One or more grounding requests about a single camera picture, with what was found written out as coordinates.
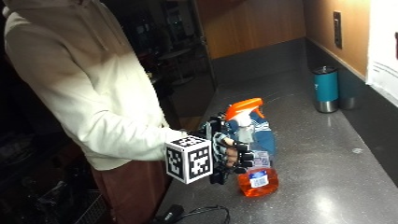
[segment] hand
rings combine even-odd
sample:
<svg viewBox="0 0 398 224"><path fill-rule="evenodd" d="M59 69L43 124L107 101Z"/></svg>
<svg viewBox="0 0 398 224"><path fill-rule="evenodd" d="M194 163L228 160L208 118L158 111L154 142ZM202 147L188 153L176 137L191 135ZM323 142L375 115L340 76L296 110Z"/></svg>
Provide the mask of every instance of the hand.
<svg viewBox="0 0 398 224"><path fill-rule="evenodd" d="M234 167L238 162L238 150L232 147L228 147L226 150L227 154L227 167Z"/></svg>
<svg viewBox="0 0 398 224"><path fill-rule="evenodd" d="M228 146L235 144L235 140L231 138L224 138L223 141L227 143ZM234 167L238 162L238 150L234 147L228 147L226 150L227 154L227 167Z"/></svg>

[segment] orange spray bottle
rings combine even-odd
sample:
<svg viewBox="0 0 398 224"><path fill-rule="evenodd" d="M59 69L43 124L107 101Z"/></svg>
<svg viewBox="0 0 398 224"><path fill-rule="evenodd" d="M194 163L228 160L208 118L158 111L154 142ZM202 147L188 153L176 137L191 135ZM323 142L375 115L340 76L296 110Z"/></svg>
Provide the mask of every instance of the orange spray bottle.
<svg viewBox="0 0 398 224"><path fill-rule="evenodd" d="M277 173L271 161L271 158L275 157L275 148L271 150L259 143L257 137L264 133L256 133L256 128L259 127L253 124L251 117L251 114L256 112L257 115L265 119L265 116L260 112L261 106L263 99L253 98L231 105L226 114L227 121L235 120L238 122L239 141L249 144L249 148L256 154L255 167L248 169L247 174L238 176L239 186L248 197L268 195L279 188Z"/></svg>

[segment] teal tumbler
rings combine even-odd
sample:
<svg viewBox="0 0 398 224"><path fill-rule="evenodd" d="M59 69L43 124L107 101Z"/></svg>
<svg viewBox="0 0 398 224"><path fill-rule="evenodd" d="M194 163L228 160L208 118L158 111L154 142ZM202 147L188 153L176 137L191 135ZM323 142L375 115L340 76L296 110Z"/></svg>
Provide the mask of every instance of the teal tumbler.
<svg viewBox="0 0 398 224"><path fill-rule="evenodd" d="M332 113L339 109L337 69L324 66L313 70L315 107L321 113Z"/></svg>

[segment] person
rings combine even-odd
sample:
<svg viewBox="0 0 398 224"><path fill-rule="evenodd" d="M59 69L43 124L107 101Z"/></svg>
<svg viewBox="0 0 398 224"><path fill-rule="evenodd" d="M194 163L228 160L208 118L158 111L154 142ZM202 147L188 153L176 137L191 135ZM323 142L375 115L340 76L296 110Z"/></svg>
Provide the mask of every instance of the person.
<svg viewBox="0 0 398 224"><path fill-rule="evenodd" d="M167 191L166 142L186 133L168 126L124 30L99 0L5 3L14 68L83 149L116 222L147 223Z"/></svg>

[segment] gray countertop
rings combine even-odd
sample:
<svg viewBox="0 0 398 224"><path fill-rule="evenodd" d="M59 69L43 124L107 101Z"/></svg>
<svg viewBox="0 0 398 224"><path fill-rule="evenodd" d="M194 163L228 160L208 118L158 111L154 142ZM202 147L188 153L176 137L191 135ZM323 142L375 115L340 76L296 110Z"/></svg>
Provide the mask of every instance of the gray countertop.
<svg viewBox="0 0 398 224"><path fill-rule="evenodd" d="M175 180L159 215L172 204L183 205L186 212L219 204L230 208L231 223L398 223L398 188L343 112L315 110L312 91L312 82L296 71L219 88L204 120L238 101L253 97L265 101L279 190L247 198L236 175L224 186L212 185L208 178L190 185ZM214 211L180 223L222 223L224 216L222 210Z"/></svg>

